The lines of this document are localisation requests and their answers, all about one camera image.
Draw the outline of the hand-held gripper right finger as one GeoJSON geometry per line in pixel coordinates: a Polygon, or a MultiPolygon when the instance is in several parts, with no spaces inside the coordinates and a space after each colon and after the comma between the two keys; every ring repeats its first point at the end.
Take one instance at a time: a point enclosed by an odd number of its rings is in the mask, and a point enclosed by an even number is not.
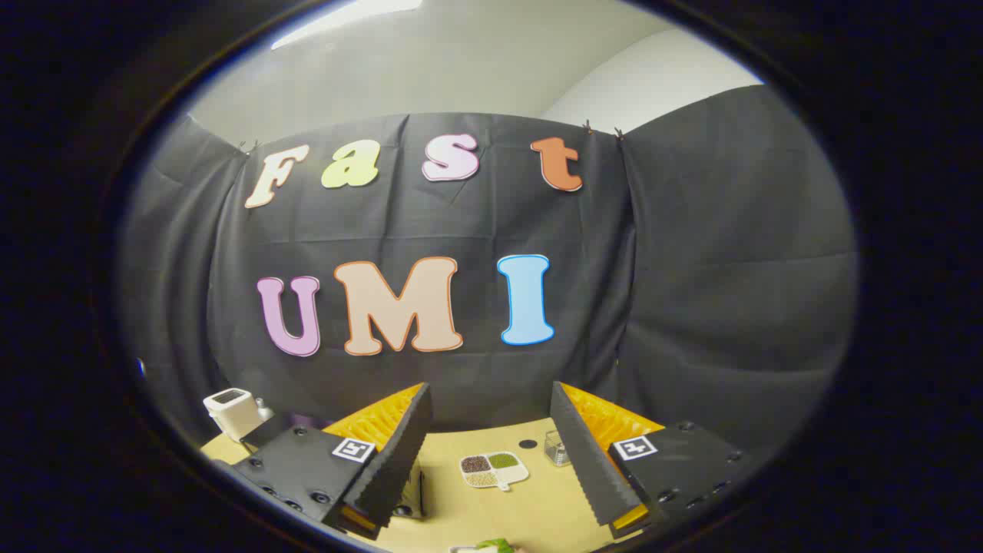
{"type": "Polygon", "coordinates": [[[747,480],[747,454],[689,421],[656,423],[565,382],[550,416],[599,525],[615,538],[686,524],[747,480]]]}

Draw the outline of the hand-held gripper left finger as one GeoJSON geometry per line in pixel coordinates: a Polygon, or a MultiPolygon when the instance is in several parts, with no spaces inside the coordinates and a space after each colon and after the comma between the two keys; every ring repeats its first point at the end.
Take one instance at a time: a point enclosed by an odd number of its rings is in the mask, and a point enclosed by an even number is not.
{"type": "Polygon", "coordinates": [[[230,476],[316,524],[378,538],[431,426],[430,388],[419,382],[323,429],[275,416],[246,437],[230,476]]]}

